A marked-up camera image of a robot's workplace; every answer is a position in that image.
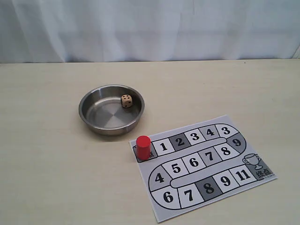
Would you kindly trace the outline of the beige wooden die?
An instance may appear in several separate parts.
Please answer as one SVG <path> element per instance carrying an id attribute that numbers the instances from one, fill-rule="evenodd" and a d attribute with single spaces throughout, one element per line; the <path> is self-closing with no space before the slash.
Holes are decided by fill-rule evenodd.
<path id="1" fill-rule="evenodd" d="M 132 97 L 128 94 L 121 96 L 121 106 L 123 108 L 129 108 L 133 104 Z"/>

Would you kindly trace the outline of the paper game board sheet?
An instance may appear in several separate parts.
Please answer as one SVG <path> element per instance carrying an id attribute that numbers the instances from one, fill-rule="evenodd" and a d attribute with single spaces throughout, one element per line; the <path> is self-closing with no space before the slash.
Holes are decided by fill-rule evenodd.
<path id="1" fill-rule="evenodd" d="M 277 178 L 227 115 L 150 139 L 137 164 L 158 222 Z"/>

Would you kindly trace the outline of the white backdrop curtain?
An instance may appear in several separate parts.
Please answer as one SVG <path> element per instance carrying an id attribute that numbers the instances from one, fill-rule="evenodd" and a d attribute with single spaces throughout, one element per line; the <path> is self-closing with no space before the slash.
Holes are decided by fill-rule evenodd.
<path id="1" fill-rule="evenodd" d="M 0 61 L 284 59 L 297 0 L 3 0 Z"/>

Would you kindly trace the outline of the red cylinder game piece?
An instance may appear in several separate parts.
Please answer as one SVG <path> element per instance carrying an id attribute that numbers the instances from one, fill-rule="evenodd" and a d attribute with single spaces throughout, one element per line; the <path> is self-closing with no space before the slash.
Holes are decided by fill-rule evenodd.
<path id="1" fill-rule="evenodd" d="M 150 157 L 151 140 L 148 136 L 139 136 L 136 140 L 137 157 L 140 160 L 147 160 Z"/>

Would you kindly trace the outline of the round stainless steel bowl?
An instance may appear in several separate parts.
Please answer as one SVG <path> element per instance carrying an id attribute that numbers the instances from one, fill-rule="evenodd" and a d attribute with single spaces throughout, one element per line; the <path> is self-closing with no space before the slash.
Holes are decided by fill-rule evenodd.
<path id="1" fill-rule="evenodd" d="M 121 96 L 130 95 L 133 104 L 121 106 Z M 118 136 L 130 132 L 138 124 L 145 101 L 135 89 L 121 84 L 109 84 L 95 88 L 81 99 L 78 113 L 87 127 L 105 136 Z"/>

